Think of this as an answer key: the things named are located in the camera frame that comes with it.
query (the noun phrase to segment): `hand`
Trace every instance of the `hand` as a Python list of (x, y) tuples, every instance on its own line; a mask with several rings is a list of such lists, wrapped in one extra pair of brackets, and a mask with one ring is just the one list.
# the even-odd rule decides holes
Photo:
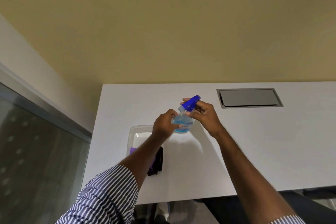
[(161, 114), (154, 122), (153, 135), (159, 136), (166, 140), (176, 128), (179, 128), (179, 124), (172, 124), (171, 119), (177, 116), (177, 112), (173, 109), (169, 109), (166, 113)]
[[(184, 102), (188, 101), (190, 98), (183, 98)], [(203, 127), (209, 132), (210, 136), (216, 138), (220, 134), (227, 133), (212, 104), (205, 103), (203, 101), (198, 101), (196, 103), (195, 110), (193, 112), (186, 112), (186, 115), (198, 120)]]

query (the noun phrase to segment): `transparent plastic bottle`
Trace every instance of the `transparent plastic bottle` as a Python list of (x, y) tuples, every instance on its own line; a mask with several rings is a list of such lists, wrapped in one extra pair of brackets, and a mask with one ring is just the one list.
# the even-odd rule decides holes
[(186, 112), (192, 112), (195, 107), (196, 103), (201, 99), (199, 95), (196, 95), (189, 99), (187, 102), (182, 104), (178, 110), (180, 111), (179, 115), (176, 116), (172, 123), (177, 123), (180, 124), (181, 127), (175, 129), (176, 132), (178, 133), (186, 133), (190, 130), (192, 124), (194, 123), (194, 119), (191, 117), (186, 116)]

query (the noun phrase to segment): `dark trousers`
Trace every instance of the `dark trousers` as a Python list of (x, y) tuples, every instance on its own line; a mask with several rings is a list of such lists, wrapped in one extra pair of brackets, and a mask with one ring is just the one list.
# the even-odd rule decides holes
[[(336, 211), (292, 191), (280, 194), (306, 224), (336, 223)], [(237, 196), (204, 198), (203, 202), (220, 224), (250, 224)]]

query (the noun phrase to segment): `person's right arm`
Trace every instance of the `person's right arm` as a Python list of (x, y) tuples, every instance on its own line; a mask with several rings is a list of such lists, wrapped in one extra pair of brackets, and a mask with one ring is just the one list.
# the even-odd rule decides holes
[(252, 224), (268, 224), (279, 219), (304, 223), (272, 185), (259, 173), (226, 131), (211, 104), (197, 102), (195, 111), (186, 113), (198, 120), (219, 146), (234, 188)]

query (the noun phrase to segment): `striped shirt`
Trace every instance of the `striped shirt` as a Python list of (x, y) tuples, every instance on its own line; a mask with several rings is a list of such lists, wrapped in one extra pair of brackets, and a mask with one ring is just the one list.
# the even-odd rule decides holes
[[(137, 182), (128, 168), (116, 165), (97, 175), (79, 192), (75, 204), (56, 224), (128, 224), (138, 198)], [(305, 224), (285, 216), (271, 224)]]

